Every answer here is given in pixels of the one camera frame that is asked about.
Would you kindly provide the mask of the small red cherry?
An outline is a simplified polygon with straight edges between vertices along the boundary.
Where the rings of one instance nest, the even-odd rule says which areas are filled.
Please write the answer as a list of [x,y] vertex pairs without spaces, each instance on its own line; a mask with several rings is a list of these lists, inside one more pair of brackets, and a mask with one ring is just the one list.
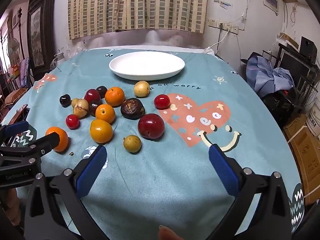
[[66,117],[66,125],[69,129],[77,129],[80,126],[80,120],[76,115],[70,114]]

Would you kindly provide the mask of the dark cherry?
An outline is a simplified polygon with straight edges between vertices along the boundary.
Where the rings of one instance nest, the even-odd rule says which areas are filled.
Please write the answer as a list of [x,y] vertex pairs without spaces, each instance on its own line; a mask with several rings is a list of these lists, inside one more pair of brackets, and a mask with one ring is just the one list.
[[61,106],[64,107],[64,108],[70,106],[71,105],[71,97],[70,97],[70,95],[69,94],[65,94],[65,95],[60,96],[59,102],[60,102]]

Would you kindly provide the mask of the beige walnut-like fruit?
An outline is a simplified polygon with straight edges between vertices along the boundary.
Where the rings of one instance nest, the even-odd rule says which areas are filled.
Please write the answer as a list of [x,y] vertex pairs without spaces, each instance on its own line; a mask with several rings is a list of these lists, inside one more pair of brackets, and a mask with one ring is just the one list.
[[79,119],[84,118],[89,113],[89,103],[85,99],[79,99],[74,108],[73,114],[76,115]]

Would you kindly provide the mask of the small tan longan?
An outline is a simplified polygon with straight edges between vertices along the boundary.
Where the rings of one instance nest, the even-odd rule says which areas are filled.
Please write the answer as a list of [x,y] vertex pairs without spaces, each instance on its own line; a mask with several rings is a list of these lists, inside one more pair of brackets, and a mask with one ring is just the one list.
[[78,101],[79,101],[78,98],[74,98],[74,99],[71,101],[71,106],[74,108]]

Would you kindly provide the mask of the smooth orange fruit front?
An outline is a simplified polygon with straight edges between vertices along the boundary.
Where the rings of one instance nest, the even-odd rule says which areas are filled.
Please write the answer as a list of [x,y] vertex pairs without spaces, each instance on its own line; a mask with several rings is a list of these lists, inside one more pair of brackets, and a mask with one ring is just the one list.
[[99,144],[105,144],[113,138],[112,126],[104,120],[93,120],[89,132],[92,139]]

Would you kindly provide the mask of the dark plum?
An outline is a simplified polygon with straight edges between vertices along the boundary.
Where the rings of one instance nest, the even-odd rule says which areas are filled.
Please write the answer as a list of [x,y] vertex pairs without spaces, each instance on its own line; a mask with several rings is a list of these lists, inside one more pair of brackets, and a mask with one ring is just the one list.
[[92,100],[89,103],[89,112],[90,115],[95,116],[97,108],[102,104],[101,100]]
[[99,86],[96,88],[96,91],[99,93],[100,98],[102,99],[105,97],[105,94],[107,92],[107,88],[105,86]]

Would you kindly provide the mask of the orange fruit with dimple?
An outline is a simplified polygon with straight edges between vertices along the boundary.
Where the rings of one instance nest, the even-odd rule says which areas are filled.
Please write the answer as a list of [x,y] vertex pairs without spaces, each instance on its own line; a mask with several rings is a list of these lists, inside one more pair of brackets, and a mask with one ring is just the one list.
[[111,124],[116,118],[115,110],[108,104],[101,104],[95,111],[95,117]]

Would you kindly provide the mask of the red plum back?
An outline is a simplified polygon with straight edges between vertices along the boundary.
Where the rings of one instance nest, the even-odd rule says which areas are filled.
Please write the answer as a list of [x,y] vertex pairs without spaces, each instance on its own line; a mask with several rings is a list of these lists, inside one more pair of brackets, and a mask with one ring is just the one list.
[[90,104],[92,101],[100,101],[101,97],[99,92],[96,89],[89,89],[85,96],[84,99],[88,102],[88,104]]

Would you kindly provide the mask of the small green-yellow fruit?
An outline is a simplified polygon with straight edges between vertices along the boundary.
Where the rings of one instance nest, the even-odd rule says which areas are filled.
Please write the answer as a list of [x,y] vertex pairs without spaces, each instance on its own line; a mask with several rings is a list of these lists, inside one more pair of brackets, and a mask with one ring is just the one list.
[[130,153],[137,153],[142,148],[142,142],[136,135],[128,135],[123,140],[124,148]]

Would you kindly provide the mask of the dark plum back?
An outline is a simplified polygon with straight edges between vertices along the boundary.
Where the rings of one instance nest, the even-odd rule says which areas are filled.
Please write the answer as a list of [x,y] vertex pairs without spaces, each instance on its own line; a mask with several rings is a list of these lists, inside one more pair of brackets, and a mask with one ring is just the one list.
[[102,99],[105,97],[105,94],[107,92],[107,88],[105,86],[99,86],[96,88],[96,91],[99,93],[100,98]]

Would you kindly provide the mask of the textured orange mandarin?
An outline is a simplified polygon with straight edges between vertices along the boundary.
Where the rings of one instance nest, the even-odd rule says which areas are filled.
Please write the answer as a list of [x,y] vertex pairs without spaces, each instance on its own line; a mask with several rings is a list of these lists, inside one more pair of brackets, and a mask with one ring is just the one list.
[[120,106],[125,100],[125,93],[120,87],[112,87],[105,94],[105,101],[112,107]]

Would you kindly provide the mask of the dark wrinkled passion fruit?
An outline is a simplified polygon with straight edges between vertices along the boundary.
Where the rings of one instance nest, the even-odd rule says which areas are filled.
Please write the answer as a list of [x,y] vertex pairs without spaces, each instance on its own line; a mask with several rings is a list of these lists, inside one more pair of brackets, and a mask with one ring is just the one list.
[[123,117],[130,120],[140,119],[145,114],[145,108],[137,98],[125,100],[121,105],[120,111]]

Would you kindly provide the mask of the large red plum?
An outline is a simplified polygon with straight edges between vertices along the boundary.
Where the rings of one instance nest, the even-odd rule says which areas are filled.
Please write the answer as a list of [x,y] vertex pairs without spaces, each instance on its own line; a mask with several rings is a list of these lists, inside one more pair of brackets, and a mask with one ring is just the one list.
[[138,131],[146,139],[155,140],[160,138],[165,129],[163,119],[154,113],[142,116],[138,122]]

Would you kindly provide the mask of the yellow round fruit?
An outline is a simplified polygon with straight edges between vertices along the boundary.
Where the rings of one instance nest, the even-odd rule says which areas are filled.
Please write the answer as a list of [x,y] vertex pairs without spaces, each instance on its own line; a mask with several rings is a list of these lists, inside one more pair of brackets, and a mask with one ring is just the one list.
[[150,93],[150,85],[146,81],[139,81],[135,84],[133,92],[139,98],[145,98]]

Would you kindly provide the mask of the small red cherry tomato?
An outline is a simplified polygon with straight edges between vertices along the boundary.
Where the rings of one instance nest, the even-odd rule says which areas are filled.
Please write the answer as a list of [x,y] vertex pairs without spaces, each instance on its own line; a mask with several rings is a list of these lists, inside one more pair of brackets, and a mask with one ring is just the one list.
[[166,94],[159,94],[154,99],[154,105],[157,109],[164,110],[170,107],[170,98]]

